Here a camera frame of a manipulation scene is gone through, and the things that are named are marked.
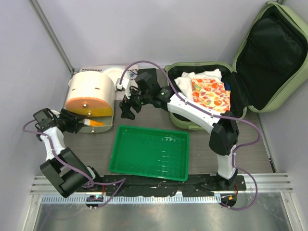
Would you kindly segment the blue garment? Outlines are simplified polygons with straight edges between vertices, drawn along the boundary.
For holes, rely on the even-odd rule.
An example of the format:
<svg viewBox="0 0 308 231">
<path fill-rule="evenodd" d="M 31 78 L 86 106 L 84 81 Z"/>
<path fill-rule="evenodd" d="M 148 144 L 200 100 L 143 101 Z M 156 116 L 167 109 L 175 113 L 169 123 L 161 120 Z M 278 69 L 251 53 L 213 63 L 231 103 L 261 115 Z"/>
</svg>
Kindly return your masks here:
<svg viewBox="0 0 308 231">
<path fill-rule="evenodd" d="M 227 82 L 224 82 L 224 88 L 227 91 L 231 91 L 231 87 L 230 87 L 230 85 Z"/>
</svg>

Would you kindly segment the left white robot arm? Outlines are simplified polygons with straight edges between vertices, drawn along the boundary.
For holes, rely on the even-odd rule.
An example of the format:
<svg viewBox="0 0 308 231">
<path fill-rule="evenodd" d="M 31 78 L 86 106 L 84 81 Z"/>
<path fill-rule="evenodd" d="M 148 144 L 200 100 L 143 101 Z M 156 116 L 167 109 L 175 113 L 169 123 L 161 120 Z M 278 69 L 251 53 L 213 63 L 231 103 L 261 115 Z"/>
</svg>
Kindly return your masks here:
<svg viewBox="0 0 308 231">
<path fill-rule="evenodd" d="M 66 109 L 57 112 L 49 108 L 39 110 L 33 117 L 37 122 L 37 138 L 44 142 L 47 152 L 40 170 L 58 193 L 67 198 L 81 187 L 99 191 L 103 183 L 97 171 L 85 166 L 64 144 L 64 132 L 78 133 L 84 127 L 86 117 Z"/>
</svg>

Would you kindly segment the patterned cloth placemat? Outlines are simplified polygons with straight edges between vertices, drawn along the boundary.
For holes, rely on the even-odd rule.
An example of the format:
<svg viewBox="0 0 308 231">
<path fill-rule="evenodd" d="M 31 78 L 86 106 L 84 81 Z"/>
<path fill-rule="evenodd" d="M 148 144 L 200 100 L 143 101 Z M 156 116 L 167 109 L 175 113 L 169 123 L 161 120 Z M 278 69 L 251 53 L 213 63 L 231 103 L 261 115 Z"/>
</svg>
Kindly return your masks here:
<svg viewBox="0 0 308 231">
<path fill-rule="evenodd" d="M 78 97 L 85 99 L 94 99 L 97 101 L 110 102 L 115 99 L 119 99 L 123 96 L 124 92 L 116 90 L 116 78 L 109 78 L 103 74 L 102 71 L 109 67 L 122 67 L 117 65 L 98 66 L 83 68 L 75 76 L 75 90 L 78 91 Z M 137 76 L 139 67 L 134 65 L 129 68 L 128 71 L 124 71 L 124 78 L 130 79 L 130 84 L 135 86 L 134 78 Z"/>
</svg>

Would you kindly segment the cream round drawer cabinet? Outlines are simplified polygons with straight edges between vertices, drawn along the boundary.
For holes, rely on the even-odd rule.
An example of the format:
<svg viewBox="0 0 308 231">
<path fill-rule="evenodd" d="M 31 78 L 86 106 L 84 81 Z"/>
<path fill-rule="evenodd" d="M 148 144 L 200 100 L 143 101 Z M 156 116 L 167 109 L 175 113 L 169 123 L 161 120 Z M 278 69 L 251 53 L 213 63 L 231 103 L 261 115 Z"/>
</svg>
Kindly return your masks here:
<svg viewBox="0 0 308 231">
<path fill-rule="evenodd" d="M 65 109 L 85 116 L 83 133 L 102 133 L 113 126 L 115 85 L 111 78 L 97 71 L 75 74 L 69 81 Z"/>
</svg>

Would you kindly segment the green hard-shell suitcase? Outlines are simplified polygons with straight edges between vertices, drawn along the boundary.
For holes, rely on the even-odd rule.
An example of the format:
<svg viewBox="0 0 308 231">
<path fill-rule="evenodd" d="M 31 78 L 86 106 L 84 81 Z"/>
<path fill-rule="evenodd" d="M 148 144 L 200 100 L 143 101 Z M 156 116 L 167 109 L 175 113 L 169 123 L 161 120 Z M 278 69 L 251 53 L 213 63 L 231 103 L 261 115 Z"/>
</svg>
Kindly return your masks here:
<svg viewBox="0 0 308 231">
<path fill-rule="evenodd" d="M 182 73 L 218 69 L 231 89 L 231 111 L 277 110 L 308 78 L 308 25 L 291 8 L 269 1 L 260 10 L 232 64 L 186 62 L 167 65 L 171 80 Z"/>
</svg>

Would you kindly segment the white garment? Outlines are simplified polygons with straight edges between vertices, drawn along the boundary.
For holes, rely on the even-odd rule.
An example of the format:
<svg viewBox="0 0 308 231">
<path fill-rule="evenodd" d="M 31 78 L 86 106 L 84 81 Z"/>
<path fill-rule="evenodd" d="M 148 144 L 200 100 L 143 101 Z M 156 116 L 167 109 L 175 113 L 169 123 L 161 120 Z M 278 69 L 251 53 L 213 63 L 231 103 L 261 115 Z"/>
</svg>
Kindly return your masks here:
<svg viewBox="0 0 308 231">
<path fill-rule="evenodd" d="M 195 72 L 186 73 L 183 72 L 182 75 L 176 78 L 174 81 L 178 88 L 180 89 L 181 93 L 188 99 L 193 99 L 193 86 L 192 86 L 192 79 L 193 78 L 214 78 L 215 80 L 221 81 L 222 74 L 219 69 L 215 69 L 214 71 L 204 71 L 201 73 L 196 74 Z"/>
</svg>

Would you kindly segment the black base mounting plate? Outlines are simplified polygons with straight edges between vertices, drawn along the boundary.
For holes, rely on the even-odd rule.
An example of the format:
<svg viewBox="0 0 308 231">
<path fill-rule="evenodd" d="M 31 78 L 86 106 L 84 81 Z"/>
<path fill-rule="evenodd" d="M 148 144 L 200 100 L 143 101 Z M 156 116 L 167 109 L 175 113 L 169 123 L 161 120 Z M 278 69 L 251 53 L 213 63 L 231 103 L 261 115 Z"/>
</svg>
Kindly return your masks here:
<svg viewBox="0 0 308 231">
<path fill-rule="evenodd" d="M 186 181 L 174 181 L 133 175 L 104 175 L 104 183 L 125 178 L 125 182 L 116 196 L 127 197 L 167 197 L 182 192 L 184 197 L 211 196 L 216 191 L 225 192 L 218 183 L 218 177 L 210 174 L 190 174 Z"/>
</svg>

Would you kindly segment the white paper plate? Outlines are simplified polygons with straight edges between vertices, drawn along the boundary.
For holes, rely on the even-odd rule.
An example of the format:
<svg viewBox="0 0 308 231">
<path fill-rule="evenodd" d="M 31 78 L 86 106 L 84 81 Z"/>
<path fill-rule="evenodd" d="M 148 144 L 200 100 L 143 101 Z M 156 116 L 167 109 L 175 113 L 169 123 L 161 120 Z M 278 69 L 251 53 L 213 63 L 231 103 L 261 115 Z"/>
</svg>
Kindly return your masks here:
<svg viewBox="0 0 308 231">
<path fill-rule="evenodd" d="M 109 67 L 102 71 L 103 74 L 107 75 L 109 78 L 121 78 L 125 68 L 122 67 Z"/>
</svg>

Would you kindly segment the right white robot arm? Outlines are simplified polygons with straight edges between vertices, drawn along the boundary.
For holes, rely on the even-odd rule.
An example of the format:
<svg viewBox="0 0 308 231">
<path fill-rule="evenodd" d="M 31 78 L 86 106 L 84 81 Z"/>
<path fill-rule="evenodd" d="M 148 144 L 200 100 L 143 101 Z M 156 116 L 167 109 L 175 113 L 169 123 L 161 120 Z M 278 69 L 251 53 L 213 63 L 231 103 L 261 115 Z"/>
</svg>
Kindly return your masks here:
<svg viewBox="0 0 308 231">
<path fill-rule="evenodd" d="M 151 104 L 155 108 L 196 123 L 209 133 L 209 147 L 217 155 L 218 186 L 223 190 L 233 187 L 238 172 L 234 166 L 233 152 L 238 141 L 239 129 L 234 120 L 225 119 L 226 116 L 232 116 L 232 113 L 220 114 L 187 99 L 170 86 L 160 87 L 157 78 L 147 72 L 139 74 L 135 82 L 137 85 L 133 86 L 128 78 L 122 77 L 115 84 L 117 91 L 125 93 L 119 104 L 122 110 L 121 117 L 133 120 L 135 115 L 131 109 L 138 113 L 142 106 Z"/>
</svg>

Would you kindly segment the floral orange cloth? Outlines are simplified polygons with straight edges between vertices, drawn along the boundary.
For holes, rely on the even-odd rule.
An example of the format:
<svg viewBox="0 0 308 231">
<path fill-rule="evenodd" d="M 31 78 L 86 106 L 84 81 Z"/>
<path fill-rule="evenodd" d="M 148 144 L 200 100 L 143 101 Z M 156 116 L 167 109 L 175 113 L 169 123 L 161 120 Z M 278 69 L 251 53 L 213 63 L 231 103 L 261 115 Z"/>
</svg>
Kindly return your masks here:
<svg viewBox="0 0 308 231">
<path fill-rule="evenodd" d="M 231 110 L 231 91 L 217 78 L 193 78 L 192 98 L 195 103 L 220 113 Z"/>
</svg>

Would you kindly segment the green plastic tray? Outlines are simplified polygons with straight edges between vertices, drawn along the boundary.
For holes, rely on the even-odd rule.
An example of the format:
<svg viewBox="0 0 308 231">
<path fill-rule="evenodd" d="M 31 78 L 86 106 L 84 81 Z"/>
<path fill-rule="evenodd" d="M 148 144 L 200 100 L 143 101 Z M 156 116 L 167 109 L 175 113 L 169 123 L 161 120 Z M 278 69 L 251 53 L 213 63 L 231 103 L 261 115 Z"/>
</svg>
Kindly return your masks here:
<svg viewBox="0 0 308 231">
<path fill-rule="evenodd" d="M 189 149 L 188 132 L 121 125 L 116 133 L 109 171 L 186 181 Z"/>
</svg>

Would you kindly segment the orange tube white cap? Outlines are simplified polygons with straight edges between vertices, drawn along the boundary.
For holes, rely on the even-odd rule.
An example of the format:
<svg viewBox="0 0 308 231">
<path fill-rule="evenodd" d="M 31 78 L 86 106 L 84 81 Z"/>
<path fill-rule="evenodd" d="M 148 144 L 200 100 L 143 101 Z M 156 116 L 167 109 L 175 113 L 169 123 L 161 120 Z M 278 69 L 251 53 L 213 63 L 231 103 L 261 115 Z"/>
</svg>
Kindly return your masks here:
<svg viewBox="0 0 308 231">
<path fill-rule="evenodd" d="M 89 126 L 89 127 L 102 127 L 102 126 L 104 126 L 104 123 L 102 123 L 102 122 L 98 122 L 98 121 L 86 119 L 86 118 L 83 119 L 83 124 L 85 126 Z"/>
</svg>

